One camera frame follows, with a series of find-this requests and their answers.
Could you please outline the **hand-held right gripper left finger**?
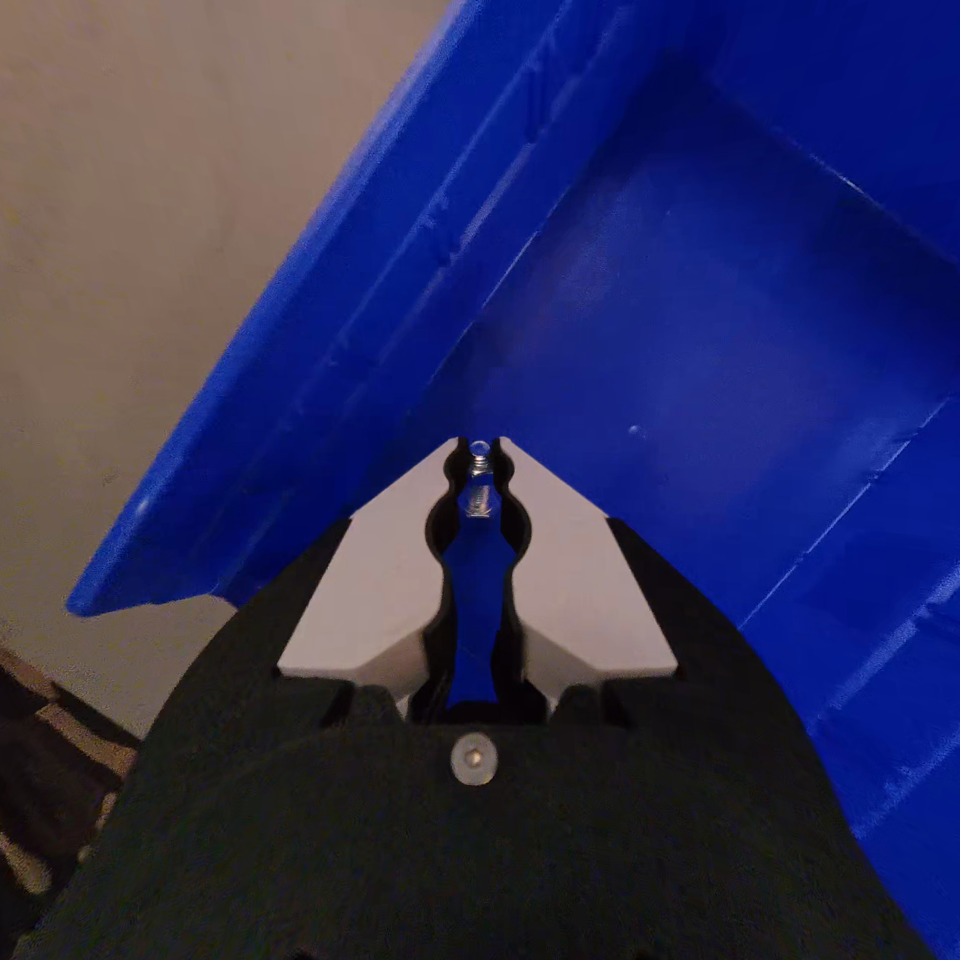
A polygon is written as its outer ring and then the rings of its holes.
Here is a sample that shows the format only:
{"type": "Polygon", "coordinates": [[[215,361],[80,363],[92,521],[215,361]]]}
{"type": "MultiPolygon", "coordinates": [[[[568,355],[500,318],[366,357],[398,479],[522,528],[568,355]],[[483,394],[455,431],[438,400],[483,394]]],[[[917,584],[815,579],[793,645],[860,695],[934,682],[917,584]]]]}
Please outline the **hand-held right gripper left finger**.
{"type": "Polygon", "coordinates": [[[356,510],[277,663],[284,678],[386,690],[405,720],[450,688],[456,609],[445,554],[460,528],[450,438],[356,510]]]}

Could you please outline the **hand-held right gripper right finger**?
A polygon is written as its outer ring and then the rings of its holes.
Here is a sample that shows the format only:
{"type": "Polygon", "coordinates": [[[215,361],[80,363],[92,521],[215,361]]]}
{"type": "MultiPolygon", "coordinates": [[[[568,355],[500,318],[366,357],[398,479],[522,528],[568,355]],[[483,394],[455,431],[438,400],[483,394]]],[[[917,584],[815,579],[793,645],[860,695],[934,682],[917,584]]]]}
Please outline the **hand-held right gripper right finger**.
{"type": "Polygon", "coordinates": [[[543,721],[570,690],[673,679],[679,668],[611,519],[513,440],[495,441],[513,552],[495,642],[497,698],[543,721]]]}

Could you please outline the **steel hex bolt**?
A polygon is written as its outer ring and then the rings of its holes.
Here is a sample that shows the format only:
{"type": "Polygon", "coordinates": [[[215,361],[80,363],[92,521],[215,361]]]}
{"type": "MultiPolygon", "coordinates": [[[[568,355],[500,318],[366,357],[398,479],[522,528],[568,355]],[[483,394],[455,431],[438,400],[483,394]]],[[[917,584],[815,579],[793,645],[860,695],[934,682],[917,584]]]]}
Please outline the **steel hex bolt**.
{"type": "Polygon", "coordinates": [[[477,439],[469,444],[470,464],[464,488],[464,506],[473,499],[488,499],[497,503],[495,473],[491,458],[491,446],[486,440],[477,439]]]}

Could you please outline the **blue storage bin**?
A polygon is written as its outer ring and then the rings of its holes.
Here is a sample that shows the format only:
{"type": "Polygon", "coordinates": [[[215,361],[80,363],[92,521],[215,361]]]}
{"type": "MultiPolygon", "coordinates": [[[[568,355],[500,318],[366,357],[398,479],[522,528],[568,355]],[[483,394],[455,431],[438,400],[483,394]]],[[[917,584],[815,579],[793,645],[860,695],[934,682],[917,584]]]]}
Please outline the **blue storage bin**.
{"type": "Polygon", "coordinates": [[[238,606],[505,434],[745,634],[958,958],[958,2],[458,2],[78,578],[238,606]]]}

